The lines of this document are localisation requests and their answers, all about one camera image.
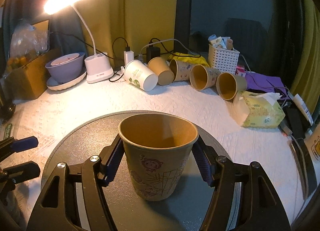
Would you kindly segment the white bear mug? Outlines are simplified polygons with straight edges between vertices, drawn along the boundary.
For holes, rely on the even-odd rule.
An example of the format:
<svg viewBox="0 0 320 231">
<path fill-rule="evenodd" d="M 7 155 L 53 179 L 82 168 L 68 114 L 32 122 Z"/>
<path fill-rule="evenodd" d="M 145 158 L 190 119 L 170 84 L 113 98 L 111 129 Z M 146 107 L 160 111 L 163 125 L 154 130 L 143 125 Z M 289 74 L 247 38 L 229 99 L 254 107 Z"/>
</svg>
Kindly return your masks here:
<svg viewBox="0 0 320 231">
<path fill-rule="evenodd" d="M 319 164 L 319 131 L 314 131 L 306 138 L 305 144 L 312 161 Z"/>
</svg>

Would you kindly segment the clear plastic bag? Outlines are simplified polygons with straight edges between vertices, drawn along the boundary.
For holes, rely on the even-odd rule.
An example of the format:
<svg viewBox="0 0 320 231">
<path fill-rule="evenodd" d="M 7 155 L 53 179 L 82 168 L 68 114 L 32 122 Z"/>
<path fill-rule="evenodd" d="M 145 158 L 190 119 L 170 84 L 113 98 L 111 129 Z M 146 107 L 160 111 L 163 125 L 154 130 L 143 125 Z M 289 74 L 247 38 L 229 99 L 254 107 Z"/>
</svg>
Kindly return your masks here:
<svg viewBox="0 0 320 231">
<path fill-rule="evenodd" d="M 10 42 L 10 57 L 20 57 L 31 52 L 43 54 L 49 50 L 49 20 L 30 24 L 21 20 Z"/>
</svg>

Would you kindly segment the purple cloth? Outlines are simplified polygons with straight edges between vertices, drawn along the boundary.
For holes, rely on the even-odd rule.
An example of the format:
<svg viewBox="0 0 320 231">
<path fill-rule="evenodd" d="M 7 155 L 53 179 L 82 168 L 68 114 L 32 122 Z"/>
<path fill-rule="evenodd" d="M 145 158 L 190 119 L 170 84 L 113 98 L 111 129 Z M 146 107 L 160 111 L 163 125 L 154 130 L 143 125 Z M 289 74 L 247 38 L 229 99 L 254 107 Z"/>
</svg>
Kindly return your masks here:
<svg viewBox="0 0 320 231">
<path fill-rule="evenodd" d="M 256 93 L 279 93 L 283 97 L 287 96 L 287 88 L 279 77 L 266 76 L 255 72 L 246 72 L 247 91 Z"/>
</svg>

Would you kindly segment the black smartphone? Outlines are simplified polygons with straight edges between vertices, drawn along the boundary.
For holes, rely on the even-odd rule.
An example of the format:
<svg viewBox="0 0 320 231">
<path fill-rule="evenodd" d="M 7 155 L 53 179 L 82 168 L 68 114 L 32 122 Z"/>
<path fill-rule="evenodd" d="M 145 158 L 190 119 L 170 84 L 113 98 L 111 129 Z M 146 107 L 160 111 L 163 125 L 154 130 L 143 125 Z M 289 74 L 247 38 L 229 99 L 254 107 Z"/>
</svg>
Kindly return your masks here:
<svg viewBox="0 0 320 231">
<path fill-rule="evenodd" d="M 305 139 L 291 136 L 290 148 L 296 161 L 302 185 L 303 199 L 309 198 L 319 185 L 319 164 L 314 163 L 305 144 Z"/>
</svg>

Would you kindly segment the plain brown paper cup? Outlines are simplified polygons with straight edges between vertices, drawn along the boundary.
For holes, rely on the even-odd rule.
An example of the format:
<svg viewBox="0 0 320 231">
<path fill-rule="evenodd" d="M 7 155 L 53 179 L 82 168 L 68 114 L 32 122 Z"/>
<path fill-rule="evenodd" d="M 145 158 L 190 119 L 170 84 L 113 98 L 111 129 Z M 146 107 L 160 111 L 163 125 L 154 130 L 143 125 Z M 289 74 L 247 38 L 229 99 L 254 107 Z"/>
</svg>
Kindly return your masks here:
<svg viewBox="0 0 320 231">
<path fill-rule="evenodd" d="M 169 85 L 174 81 L 174 73 L 162 57 L 152 58 L 148 68 L 158 76 L 158 85 Z"/>
</svg>

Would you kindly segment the white printed paper cup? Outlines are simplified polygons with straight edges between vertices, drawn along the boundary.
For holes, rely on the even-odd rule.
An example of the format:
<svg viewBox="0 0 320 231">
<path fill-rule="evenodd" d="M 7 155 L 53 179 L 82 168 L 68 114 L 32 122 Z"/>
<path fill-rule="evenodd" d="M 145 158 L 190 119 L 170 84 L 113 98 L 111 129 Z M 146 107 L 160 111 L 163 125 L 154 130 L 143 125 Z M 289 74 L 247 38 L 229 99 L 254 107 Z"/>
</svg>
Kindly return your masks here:
<svg viewBox="0 0 320 231">
<path fill-rule="evenodd" d="M 133 60 L 126 65 L 124 77 L 145 92 L 153 90 L 158 83 L 158 76 L 139 60 Z"/>
</svg>

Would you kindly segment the yellow curtain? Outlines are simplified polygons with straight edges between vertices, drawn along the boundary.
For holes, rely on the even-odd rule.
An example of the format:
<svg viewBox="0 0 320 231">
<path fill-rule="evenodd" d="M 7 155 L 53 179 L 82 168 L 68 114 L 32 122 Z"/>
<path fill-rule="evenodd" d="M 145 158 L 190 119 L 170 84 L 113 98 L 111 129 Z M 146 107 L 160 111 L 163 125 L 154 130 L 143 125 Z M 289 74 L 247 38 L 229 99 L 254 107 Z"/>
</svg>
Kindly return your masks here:
<svg viewBox="0 0 320 231">
<path fill-rule="evenodd" d="M 314 112 L 319 100 L 319 10 L 313 0 L 304 2 L 302 55 L 290 91 L 299 94 Z"/>
</svg>

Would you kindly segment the floral printed paper cup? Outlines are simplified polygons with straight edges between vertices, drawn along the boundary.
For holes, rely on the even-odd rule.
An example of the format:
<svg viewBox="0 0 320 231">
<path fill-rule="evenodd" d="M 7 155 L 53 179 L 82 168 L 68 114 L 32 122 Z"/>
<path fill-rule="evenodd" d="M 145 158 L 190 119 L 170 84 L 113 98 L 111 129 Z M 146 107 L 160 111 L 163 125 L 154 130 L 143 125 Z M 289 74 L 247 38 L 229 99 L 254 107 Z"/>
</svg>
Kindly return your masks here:
<svg viewBox="0 0 320 231">
<path fill-rule="evenodd" d="M 147 201 L 175 190 L 199 132 L 192 122 L 164 113 L 141 113 L 118 126 L 132 185 Z"/>
</svg>

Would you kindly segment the purple bowl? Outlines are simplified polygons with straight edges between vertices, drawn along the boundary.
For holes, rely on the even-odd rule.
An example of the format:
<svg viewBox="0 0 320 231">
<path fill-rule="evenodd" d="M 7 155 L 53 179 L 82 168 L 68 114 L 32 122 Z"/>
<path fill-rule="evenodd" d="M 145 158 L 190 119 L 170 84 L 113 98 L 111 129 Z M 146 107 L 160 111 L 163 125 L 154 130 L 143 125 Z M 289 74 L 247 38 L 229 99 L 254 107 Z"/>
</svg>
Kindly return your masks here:
<svg viewBox="0 0 320 231">
<path fill-rule="evenodd" d="M 48 62 L 45 68 L 56 82 L 67 83 L 80 75 L 84 56 L 84 52 L 63 55 Z"/>
</svg>

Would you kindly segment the yellow plastic bag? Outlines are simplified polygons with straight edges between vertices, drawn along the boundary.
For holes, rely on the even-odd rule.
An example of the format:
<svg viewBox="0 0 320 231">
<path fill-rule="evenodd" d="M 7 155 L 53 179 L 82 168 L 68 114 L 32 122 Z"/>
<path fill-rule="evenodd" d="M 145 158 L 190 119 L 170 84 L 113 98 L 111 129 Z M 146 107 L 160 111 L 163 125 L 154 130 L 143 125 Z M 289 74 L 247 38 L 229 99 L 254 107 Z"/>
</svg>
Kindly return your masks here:
<svg viewBox="0 0 320 231">
<path fill-rule="evenodd" d="M 180 53 L 180 52 L 174 52 L 169 55 L 169 60 L 179 60 L 182 62 L 190 63 L 193 65 L 203 65 L 205 67 L 210 67 L 207 63 L 206 59 L 201 55 L 193 55 L 193 54 L 186 54 L 186 53 Z"/>
</svg>

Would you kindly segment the cardboard box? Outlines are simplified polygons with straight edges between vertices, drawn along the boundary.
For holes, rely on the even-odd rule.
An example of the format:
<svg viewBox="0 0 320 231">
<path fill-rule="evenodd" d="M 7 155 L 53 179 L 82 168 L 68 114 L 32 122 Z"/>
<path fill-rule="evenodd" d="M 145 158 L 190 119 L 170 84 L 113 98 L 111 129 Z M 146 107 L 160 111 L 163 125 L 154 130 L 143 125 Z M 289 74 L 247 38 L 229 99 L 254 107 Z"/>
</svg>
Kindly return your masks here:
<svg viewBox="0 0 320 231">
<path fill-rule="evenodd" d="M 10 57 L 9 54 L 1 79 L 5 93 L 14 99 L 37 99 L 47 89 L 46 82 L 50 77 L 45 65 L 60 55 L 59 48 L 51 47 L 43 54 L 31 52 L 20 57 Z"/>
</svg>

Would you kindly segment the black charger plug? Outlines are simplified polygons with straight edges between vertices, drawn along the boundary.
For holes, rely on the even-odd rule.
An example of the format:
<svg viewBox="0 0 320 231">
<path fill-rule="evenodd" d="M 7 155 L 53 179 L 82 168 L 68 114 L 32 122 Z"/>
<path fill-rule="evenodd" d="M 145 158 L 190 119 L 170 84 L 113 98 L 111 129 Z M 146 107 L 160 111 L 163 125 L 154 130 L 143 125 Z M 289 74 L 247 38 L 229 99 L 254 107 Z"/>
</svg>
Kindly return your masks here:
<svg viewBox="0 0 320 231">
<path fill-rule="evenodd" d="M 159 47 L 150 45 L 146 48 L 146 63 L 155 57 L 161 56 L 161 49 Z"/>
</svg>

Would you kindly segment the pink small box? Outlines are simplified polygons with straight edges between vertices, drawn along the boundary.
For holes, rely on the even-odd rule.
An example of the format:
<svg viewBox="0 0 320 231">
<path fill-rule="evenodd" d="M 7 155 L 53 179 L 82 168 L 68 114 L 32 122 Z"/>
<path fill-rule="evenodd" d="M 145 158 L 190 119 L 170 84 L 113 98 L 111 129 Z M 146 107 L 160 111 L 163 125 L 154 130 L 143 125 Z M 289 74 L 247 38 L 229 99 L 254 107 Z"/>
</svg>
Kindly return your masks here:
<svg viewBox="0 0 320 231">
<path fill-rule="evenodd" d="M 244 77 L 244 78 L 245 78 L 245 76 L 246 76 L 246 70 L 245 70 L 244 65 L 237 65 L 237 66 L 236 66 L 235 75 L 238 75 L 238 76 L 241 76 L 241 77 Z"/>
</svg>

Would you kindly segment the yellow tissue pack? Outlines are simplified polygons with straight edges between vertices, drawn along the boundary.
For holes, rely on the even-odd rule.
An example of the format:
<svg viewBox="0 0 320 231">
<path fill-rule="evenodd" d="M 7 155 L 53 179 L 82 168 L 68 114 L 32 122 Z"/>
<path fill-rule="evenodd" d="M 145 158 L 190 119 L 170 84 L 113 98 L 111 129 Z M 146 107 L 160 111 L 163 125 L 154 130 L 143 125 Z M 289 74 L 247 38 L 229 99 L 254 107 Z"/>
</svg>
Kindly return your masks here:
<svg viewBox="0 0 320 231">
<path fill-rule="evenodd" d="M 240 92 L 233 99 L 229 112 L 243 128 L 277 128 L 285 118 L 278 100 L 281 94 Z"/>
</svg>

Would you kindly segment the cartoon paper cup lying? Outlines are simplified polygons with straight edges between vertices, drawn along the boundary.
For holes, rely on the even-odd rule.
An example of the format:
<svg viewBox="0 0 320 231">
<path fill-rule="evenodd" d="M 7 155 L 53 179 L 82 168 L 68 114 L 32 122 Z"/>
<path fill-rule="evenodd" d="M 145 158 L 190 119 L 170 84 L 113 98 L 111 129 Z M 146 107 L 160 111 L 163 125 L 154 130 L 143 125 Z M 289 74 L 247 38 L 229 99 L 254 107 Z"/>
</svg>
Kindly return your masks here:
<svg viewBox="0 0 320 231">
<path fill-rule="evenodd" d="M 174 81 L 188 81 L 193 64 L 172 59 L 169 67 L 174 74 Z"/>
</svg>

